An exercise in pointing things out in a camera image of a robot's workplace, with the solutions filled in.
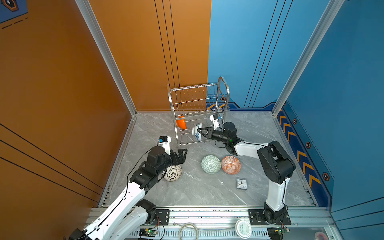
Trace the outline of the green circuit board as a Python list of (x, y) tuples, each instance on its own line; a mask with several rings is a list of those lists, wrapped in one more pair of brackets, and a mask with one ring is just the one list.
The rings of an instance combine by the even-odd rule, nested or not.
[(139, 239), (144, 239), (144, 240), (154, 240), (159, 231), (154, 230), (154, 229), (140, 229), (138, 233), (138, 238)]

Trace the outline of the silver wire dish rack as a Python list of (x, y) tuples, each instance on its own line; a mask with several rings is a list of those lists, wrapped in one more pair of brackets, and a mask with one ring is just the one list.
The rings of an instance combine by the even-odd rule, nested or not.
[[(219, 114), (222, 123), (230, 110), (230, 88), (224, 77), (219, 77), (215, 83), (171, 88), (167, 85), (168, 99), (173, 116), (177, 144), (180, 146), (199, 143), (193, 139), (192, 128), (197, 123), (204, 127), (214, 127), (210, 115)], [(184, 115), (187, 129), (177, 127), (176, 119)]]

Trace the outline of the pink round object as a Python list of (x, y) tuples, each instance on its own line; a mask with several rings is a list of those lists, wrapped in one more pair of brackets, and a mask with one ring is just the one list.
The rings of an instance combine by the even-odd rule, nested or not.
[(316, 232), (314, 235), (315, 240), (329, 240), (327, 234), (323, 232)]

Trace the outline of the red patterned bowl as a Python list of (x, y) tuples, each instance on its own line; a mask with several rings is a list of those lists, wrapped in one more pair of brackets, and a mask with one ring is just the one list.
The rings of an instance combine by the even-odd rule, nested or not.
[(222, 169), (229, 175), (236, 175), (241, 171), (241, 162), (234, 156), (226, 156), (221, 161)]

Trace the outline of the blue white floral bowl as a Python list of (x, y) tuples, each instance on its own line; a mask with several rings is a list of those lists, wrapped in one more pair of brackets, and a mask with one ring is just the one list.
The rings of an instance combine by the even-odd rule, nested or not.
[(192, 128), (192, 135), (193, 139), (197, 142), (200, 142), (202, 140), (202, 135), (199, 133), (198, 129), (202, 128), (202, 123), (197, 123), (193, 128)]

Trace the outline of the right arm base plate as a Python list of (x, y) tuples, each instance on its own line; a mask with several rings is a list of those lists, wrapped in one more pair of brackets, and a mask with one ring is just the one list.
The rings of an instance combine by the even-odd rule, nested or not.
[(252, 226), (278, 226), (281, 224), (285, 226), (290, 226), (292, 224), (287, 209), (281, 209), (278, 212), (273, 212), (272, 210), (250, 209), (248, 210), (248, 213)]

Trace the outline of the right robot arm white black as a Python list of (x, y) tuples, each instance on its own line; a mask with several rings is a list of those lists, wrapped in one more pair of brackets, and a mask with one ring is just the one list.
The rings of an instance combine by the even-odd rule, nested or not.
[(250, 212), (252, 225), (292, 224), (285, 199), (296, 164), (279, 142), (272, 141), (266, 144), (246, 142), (237, 136), (237, 129), (232, 122), (224, 123), (221, 129), (205, 127), (197, 128), (196, 131), (206, 139), (223, 143), (232, 155), (260, 160), (269, 179), (269, 189), (264, 210)]

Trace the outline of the small square clock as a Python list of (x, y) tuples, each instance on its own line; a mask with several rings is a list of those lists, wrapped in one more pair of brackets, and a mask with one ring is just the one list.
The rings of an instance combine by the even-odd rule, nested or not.
[(236, 187), (237, 187), (237, 189), (240, 189), (240, 190), (247, 190), (248, 189), (247, 180), (237, 178), (236, 179)]

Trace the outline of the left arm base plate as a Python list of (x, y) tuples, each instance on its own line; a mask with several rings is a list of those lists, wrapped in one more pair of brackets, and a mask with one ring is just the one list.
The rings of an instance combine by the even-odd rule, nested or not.
[(170, 219), (170, 210), (169, 209), (156, 209), (151, 211), (148, 214), (147, 220), (144, 225), (147, 226), (155, 226), (155, 225), (163, 225), (168, 226)]

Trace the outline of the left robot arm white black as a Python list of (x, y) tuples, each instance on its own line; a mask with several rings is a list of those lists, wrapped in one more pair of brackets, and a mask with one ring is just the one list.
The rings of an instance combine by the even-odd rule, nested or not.
[(76, 229), (70, 240), (124, 240), (128, 234), (148, 221), (156, 206), (144, 199), (170, 166), (184, 164), (187, 149), (166, 152), (161, 146), (146, 152), (147, 160), (127, 179), (126, 187), (115, 201), (84, 230)]

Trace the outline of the right circuit board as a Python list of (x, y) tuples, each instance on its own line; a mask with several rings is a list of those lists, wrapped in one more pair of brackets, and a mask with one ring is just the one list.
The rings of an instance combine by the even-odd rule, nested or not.
[(278, 235), (284, 235), (284, 234), (289, 233), (289, 232), (290, 232), (290, 229), (285, 227), (285, 226), (282, 226), (281, 228), (275, 230), (275, 233)]

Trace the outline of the orange bowl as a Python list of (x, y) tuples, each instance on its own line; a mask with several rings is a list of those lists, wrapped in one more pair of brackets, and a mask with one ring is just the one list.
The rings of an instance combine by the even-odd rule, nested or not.
[(181, 130), (186, 130), (188, 128), (184, 115), (177, 117), (176, 124)]

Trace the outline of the green patterned bowl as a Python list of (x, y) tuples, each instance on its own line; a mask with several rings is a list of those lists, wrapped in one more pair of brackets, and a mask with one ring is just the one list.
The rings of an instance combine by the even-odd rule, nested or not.
[(221, 161), (214, 155), (208, 155), (202, 159), (201, 166), (205, 173), (213, 175), (220, 171)]

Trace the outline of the white black lattice bowl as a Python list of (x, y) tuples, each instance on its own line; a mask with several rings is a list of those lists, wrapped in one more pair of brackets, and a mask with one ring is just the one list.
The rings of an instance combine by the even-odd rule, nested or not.
[(168, 182), (174, 182), (178, 180), (182, 175), (182, 167), (180, 165), (177, 166), (170, 166), (167, 168), (167, 170), (163, 173), (164, 179)]

